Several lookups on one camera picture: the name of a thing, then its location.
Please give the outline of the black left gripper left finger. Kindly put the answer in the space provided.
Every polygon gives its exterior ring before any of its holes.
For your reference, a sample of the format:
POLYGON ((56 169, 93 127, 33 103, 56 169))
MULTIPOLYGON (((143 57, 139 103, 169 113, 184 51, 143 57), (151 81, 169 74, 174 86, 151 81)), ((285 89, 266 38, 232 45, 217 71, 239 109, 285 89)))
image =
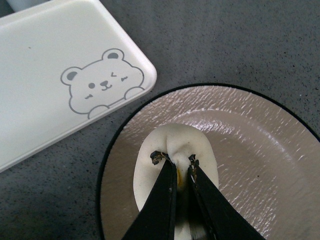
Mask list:
POLYGON ((177 205, 177 169, 169 155, 160 151, 150 154, 154 165, 163 167, 137 218, 122 237, 124 240, 173 240, 177 205))

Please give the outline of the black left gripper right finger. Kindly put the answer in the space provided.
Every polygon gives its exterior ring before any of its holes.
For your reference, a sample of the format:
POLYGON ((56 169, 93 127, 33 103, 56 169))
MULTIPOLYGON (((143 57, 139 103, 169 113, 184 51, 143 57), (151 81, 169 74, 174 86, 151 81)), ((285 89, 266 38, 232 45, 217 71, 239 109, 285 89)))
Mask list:
POLYGON ((194 154, 188 157, 187 170, 189 196, 192 209, 198 211, 205 235, 210 240, 263 240, 264 237, 251 226, 228 202, 200 167, 194 154))

